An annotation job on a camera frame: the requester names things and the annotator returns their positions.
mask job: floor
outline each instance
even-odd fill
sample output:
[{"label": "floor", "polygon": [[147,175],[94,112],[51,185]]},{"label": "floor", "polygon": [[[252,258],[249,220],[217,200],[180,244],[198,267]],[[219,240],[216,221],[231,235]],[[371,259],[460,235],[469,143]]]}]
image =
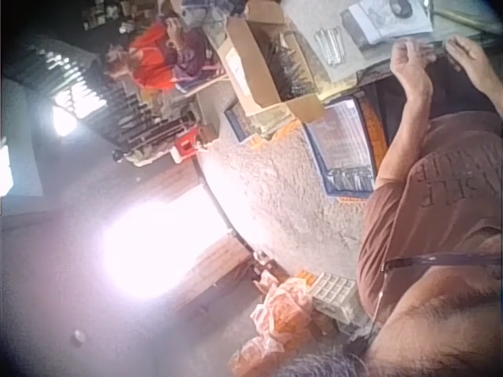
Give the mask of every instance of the floor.
[{"label": "floor", "polygon": [[155,341],[160,376],[230,377],[229,359],[258,335],[250,314],[259,303],[256,287],[244,280],[205,314],[161,330]]},{"label": "floor", "polygon": [[223,110],[233,99],[229,83],[198,95],[207,122],[220,138],[198,159],[235,229],[290,273],[334,273],[355,278],[362,235],[360,203],[324,194],[301,129],[260,149],[240,145]]}]

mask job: eyeglasses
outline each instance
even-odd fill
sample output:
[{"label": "eyeglasses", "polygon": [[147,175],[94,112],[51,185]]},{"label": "eyeglasses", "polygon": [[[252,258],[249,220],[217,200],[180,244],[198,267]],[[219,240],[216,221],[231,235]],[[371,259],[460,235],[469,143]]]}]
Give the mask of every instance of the eyeglasses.
[{"label": "eyeglasses", "polygon": [[499,267],[497,271],[501,279],[501,255],[497,254],[429,254],[411,258],[390,259],[383,263],[381,272],[384,274],[383,287],[379,292],[376,311],[372,319],[372,327],[367,335],[358,336],[343,346],[343,354],[352,357],[362,357],[375,337],[375,327],[378,315],[380,314],[380,304],[387,287],[389,273],[395,269],[402,269],[413,265],[422,266],[478,266],[478,267]]}]

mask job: white plastic crate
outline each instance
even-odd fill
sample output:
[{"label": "white plastic crate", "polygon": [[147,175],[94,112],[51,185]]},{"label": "white plastic crate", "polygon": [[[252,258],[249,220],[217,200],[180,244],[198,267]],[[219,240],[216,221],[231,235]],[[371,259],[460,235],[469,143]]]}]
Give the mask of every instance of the white plastic crate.
[{"label": "white plastic crate", "polygon": [[310,289],[310,295],[318,311],[339,322],[351,324],[364,313],[355,280],[322,273]]}]

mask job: bright light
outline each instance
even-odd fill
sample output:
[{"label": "bright light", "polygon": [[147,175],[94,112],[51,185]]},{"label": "bright light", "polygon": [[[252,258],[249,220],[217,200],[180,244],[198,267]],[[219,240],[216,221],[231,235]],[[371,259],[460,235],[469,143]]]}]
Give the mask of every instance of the bright light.
[{"label": "bright light", "polygon": [[59,92],[56,94],[54,97],[54,102],[58,104],[58,106],[61,106],[62,108],[66,108],[69,106],[70,101],[70,91],[69,90],[63,90],[62,92]]},{"label": "bright light", "polygon": [[136,298],[175,287],[197,257],[228,228],[202,186],[170,203],[145,203],[105,233],[105,266],[115,284]]},{"label": "bright light", "polygon": [[53,106],[53,124],[57,134],[65,137],[77,128],[77,119],[63,108]]},{"label": "bright light", "polygon": [[7,192],[13,186],[14,180],[10,171],[9,149],[7,145],[0,145],[0,196],[7,195]]}]

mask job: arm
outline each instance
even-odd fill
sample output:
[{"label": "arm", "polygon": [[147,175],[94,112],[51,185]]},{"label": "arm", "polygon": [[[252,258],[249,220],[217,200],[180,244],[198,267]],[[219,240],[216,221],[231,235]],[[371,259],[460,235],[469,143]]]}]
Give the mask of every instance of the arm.
[{"label": "arm", "polygon": [[428,129],[430,105],[431,97],[407,100],[398,132],[377,173],[376,189],[389,182],[406,181],[410,169],[419,159]]},{"label": "arm", "polygon": [[182,35],[182,23],[178,18],[168,18],[166,20],[167,33],[170,36],[170,41],[173,43],[177,51],[185,46]]},{"label": "arm", "polygon": [[393,46],[391,71],[402,84],[407,102],[398,133],[377,173],[375,189],[390,182],[405,182],[419,159],[433,94],[433,85],[424,68],[434,60],[432,48],[413,39],[399,41]]},{"label": "arm", "polygon": [[466,71],[475,88],[486,94],[503,117],[503,84],[483,48],[471,39],[456,35],[447,41],[446,50]]},{"label": "arm", "polygon": [[380,268],[389,259],[387,249],[402,191],[402,184],[390,183],[374,191],[365,204],[356,276],[362,306],[371,317],[384,282]]}]

